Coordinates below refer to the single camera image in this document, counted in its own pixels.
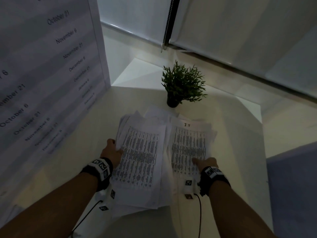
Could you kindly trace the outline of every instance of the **stack of papers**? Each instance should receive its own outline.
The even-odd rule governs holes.
[[[113,217],[171,205],[175,177],[196,176],[192,158],[210,156],[211,125],[176,116],[150,106],[144,117],[138,111],[121,117],[116,148],[124,153],[110,180]]]

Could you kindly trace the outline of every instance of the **hand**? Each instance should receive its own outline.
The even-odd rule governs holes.
[[[208,158],[206,160],[199,160],[197,158],[192,158],[193,164],[197,165],[199,172],[201,173],[204,168],[207,166],[217,167],[219,168],[217,164],[217,160],[213,157]]]
[[[117,168],[121,161],[121,156],[123,154],[123,150],[116,150],[115,140],[108,139],[107,146],[102,150],[100,158],[105,157],[111,160],[113,169]]]

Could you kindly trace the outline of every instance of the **black plant pot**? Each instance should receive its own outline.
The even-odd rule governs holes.
[[[171,108],[177,107],[180,101],[177,100],[177,98],[173,95],[173,93],[168,92],[167,93],[167,105]]]

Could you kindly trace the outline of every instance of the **black cable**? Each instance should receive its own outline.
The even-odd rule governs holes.
[[[99,204],[99,202],[102,203],[103,201],[102,201],[102,200],[98,201],[98,202],[93,206],[93,208],[95,208],[95,206],[96,206],[97,204]],[[85,217],[82,218],[81,222],[79,222],[79,224],[72,230],[72,232],[70,233],[70,235],[71,235],[72,238],[73,238],[74,231],[75,231],[75,230],[77,229],[77,227],[79,227],[79,225],[85,220],[85,218],[89,215],[89,213],[93,210],[93,208],[90,209],[90,211],[85,215]]]
[[[199,199],[199,206],[200,206],[200,220],[199,220],[199,234],[198,234],[198,238],[200,238],[200,228],[201,228],[201,202],[200,202],[200,198],[197,194],[194,193],[194,195],[196,195]]]

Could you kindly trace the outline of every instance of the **leaves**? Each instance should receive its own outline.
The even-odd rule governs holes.
[[[185,68],[185,65],[179,65],[175,61],[173,70],[164,66],[162,85],[167,92],[173,93],[176,100],[182,103],[182,100],[190,102],[200,101],[206,90],[203,86],[205,81],[203,75],[198,71],[195,65],[191,68]]]

